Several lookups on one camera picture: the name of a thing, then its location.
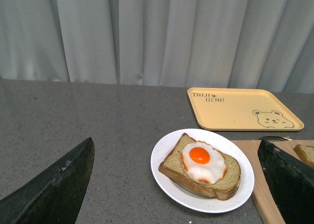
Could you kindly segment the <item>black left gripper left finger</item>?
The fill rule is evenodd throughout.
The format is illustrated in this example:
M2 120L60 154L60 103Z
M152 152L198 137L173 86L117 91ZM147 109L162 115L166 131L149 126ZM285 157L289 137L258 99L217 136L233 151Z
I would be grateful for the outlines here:
M85 139L0 201L2 224L74 224L89 184L95 147Z

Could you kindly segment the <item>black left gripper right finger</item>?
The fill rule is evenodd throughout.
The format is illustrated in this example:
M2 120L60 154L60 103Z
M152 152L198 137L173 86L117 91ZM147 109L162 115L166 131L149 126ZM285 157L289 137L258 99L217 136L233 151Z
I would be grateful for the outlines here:
M287 224L314 222L314 169L262 140L258 158L272 197Z

